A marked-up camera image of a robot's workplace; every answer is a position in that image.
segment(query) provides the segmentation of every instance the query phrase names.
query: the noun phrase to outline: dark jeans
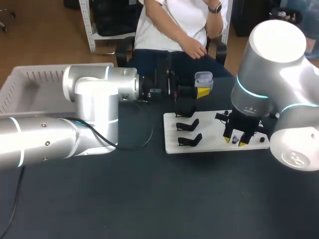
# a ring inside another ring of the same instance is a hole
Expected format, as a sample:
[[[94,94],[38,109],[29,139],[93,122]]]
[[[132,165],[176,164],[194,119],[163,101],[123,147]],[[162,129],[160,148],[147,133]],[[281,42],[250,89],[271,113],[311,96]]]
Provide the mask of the dark jeans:
[[[194,75],[200,71],[210,71],[214,78],[229,77],[231,74],[209,55],[200,59],[192,59],[185,52],[168,52],[159,50],[137,49],[128,62],[127,67],[136,68],[140,76],[155,73],[159,59],[170,58],[170,69],[175,71],[180,80],[187,85],[194,84]]]

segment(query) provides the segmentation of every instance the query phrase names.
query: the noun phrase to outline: white plastic basket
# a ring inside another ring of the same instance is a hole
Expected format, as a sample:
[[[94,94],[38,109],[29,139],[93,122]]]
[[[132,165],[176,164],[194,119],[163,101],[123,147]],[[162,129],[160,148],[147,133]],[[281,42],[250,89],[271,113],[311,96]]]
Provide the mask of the white plastic basket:
[[[69,65],[15,67],[0,90],[0,117],[75,112],[74,103],[66,100],[62,89],[63,71]]]

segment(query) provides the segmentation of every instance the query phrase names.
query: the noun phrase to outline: white shelf frame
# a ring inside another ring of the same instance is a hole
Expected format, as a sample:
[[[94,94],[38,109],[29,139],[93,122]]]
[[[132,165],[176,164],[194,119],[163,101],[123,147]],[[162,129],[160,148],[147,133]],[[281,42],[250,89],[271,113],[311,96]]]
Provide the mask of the white shelf frame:
[[[89,0],[79,0],[83,22],[85,26],[86,35],[89,42],[89,47],[91,53],[95,53],[95,40],[111,40],[111,39],[124,39],[129,36],[135,36],[135,32],[127,33],[123,35],[117,35],[117,36],[100,36],[97,32],[95,32],[95,29],[93,28],[91,24],[91,18],[90,18],[90,4]],[[130,0],[130,4],[136,3],[136,0]],[[230,25],[230,17],[231,17],[231,10],[233,7],[233,0],[228,1],[228,11],[227,11],[227,28],[225,32],[222,35],[222,41],[227,44],[228,40],[228,32],[229,32],[229,25]]]

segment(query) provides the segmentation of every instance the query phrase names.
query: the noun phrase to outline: silver robotic arm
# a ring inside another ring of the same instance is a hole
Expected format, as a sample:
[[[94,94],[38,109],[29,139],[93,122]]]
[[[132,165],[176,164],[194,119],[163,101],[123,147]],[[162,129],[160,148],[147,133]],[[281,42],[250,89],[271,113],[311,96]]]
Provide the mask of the silver robotic arm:
[[[136,69],[71,66],[63,76],[63,92],[75,102],[77,118],[113,144],[118,143],[118,102],[136,100],[138,87]],[[37,116],[0,119],[0,142],[0,168],[115,149],[79,122]]]
[[[304,56],[306,38],[294,25],[266,21],[252,31],[231,94],[236,118],[280,113],[272,154],[284,165],[319,170],[319,69]]]

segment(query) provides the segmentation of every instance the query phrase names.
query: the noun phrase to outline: dark blue tablecloth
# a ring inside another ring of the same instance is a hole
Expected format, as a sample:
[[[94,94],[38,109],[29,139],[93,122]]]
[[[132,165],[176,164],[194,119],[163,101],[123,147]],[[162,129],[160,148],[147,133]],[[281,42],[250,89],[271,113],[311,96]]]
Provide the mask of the dark blue tablecloth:
[[[231,108],[232,78],[214,81],[200,111]],[[171,102],[120,105],[121,145],[143,150],[27,166],[6,239],[316,239],[319,174],[294,171],[269,150],[168,155]],[[272,120],[266,123],[273,126]],[[0,171],[0,231],[19,169]]]

